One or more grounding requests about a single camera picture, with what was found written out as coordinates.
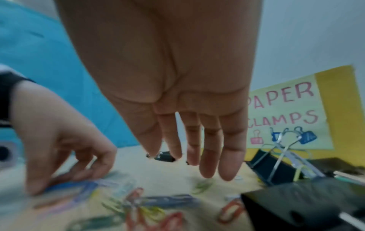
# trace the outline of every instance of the paper sign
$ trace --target paper sign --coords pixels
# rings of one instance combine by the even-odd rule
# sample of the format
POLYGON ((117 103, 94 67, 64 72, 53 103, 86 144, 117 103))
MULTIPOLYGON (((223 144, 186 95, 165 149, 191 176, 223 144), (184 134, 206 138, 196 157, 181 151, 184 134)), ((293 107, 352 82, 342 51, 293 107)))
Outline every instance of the paper sign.
MULTIPOLYGON (((252 91, 248 104, 247 148, 273 144, 279 134, 288 129, 302 136, 292 148, 333 149, 314 75, 252 91)), ((282 144, 295 140, 295 133, 287 133, 282 144)))

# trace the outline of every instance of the blue wall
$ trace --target blue wall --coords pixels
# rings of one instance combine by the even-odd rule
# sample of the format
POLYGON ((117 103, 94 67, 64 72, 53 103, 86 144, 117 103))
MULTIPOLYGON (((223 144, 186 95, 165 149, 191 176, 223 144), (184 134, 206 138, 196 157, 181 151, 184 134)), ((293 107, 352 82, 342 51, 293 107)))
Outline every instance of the blue wall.
MULTIPOLYGON (((138 145, 83 67, 60 22, 0 0, 0 63, 56 92, 117 147, 138 145)), ((20 145, 11 129, 2 129, 0 139, 20 145)))

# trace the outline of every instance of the human palm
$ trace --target human palm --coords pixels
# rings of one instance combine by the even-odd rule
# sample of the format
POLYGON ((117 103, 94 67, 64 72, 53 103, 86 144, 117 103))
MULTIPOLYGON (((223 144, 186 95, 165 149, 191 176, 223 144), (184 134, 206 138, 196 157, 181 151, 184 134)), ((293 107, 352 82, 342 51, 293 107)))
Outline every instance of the human palm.
POLYGON ((188 163, 204 177, 218 166, 233 179, 246 151, 260 1, 59 0, 57 7, 89 73, 151 156, 163 138, 181 157, 179 112, 188 163))

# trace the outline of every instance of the black wristband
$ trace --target black wristband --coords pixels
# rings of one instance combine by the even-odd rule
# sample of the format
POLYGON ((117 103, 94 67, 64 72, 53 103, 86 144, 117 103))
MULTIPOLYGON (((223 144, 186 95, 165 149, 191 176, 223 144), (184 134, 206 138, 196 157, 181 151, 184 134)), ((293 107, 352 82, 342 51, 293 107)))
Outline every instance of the black wristband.
POLYGON ((23 80, 34 82, 10 71, 0 73, 0 127, 11 127, 9 123, 11 91, 23 80))

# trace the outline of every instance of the handwritten sign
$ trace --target handwritten sign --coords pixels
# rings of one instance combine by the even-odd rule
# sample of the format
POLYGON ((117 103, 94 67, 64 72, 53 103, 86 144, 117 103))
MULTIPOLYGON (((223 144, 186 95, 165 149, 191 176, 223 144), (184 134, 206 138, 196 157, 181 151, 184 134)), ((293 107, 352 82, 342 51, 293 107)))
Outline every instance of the handwritten sign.
MULTIPOLYGON (((248 148, 272 144, 284 129, 289 129, 302 136, 292 148, 333 149, 314 75, 252 91, 248 107, 248 148)), ((288 133, 282 144, 297 139, 295 133, 288 133)))

